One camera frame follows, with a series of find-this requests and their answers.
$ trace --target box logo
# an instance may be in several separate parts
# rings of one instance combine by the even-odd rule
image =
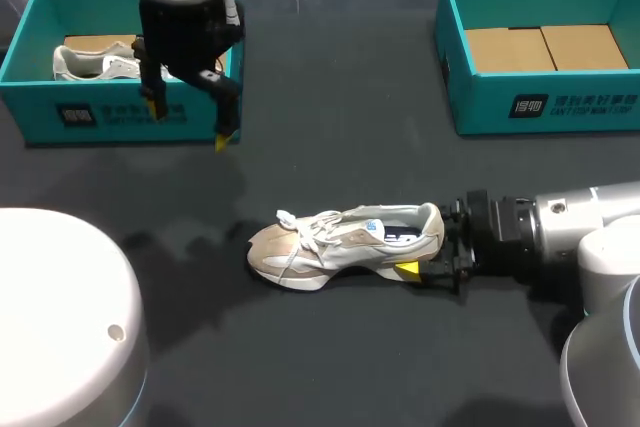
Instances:
[[[65,127],[95,127],[96,119],[89,104],[56,104]]]
[[[549,96],[547,94],[521,94],[513,99],[509,118],[511,119],[534,119],[540,117],[547,105]]]

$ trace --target shoe sole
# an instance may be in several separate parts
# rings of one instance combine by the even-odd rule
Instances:
[[[363,265],[371,272],[378,274],[380,277],[387,280],[395,280],[396,282],[410,282],[410,280],[403,278],[394,268],[393,264],[376,264],[376,265]],[[278,280],[277,275],[267,274],[266,272],[261,272],[258,269],[253,269],[261,277],[265,278],[269,282],[273,282],[281,287],[291,289],[291,290],[303,290],[306,292],[313,292],[316,290],[320,290],[325,286],[329,280],[339,272],[342,272],[349,267],[345,267],[340,270],[332,271],[330,274],[317,275],[315,277],[309,277],[306,279],[292,279],[283,277]]]

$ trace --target shoelace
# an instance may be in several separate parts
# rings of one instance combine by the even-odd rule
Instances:
[[[278,210],[276,213],[280,225],[285,230],[291,230],[298,233],[298,241],[293,246],[285,268],[282,269],[278,276],[278,283],[284,276],[285,272],[291,267],[293,259],[296,258],[300,249],[310,250],[318,257],[320,265],[324,267],[324,260],[320,255],[320,245],[339,245],[340,240],[328,240],[326,236],[330,234],[336,225],[342,220],[342,214],[335,210],[328,210],[316,215],[310,222],[301,222],[296,216],[290,214],[286,210]]]

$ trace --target shoe insole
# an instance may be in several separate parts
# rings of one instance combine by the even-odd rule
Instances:
[[[415,241],[422,232],[415,227],[384,226],[384,241],[391,244],[406,244]]]

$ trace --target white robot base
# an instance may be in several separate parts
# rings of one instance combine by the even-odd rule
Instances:
[[[95,227],[0,209],[0,336],[0,426],[145,425],[138,282]]]

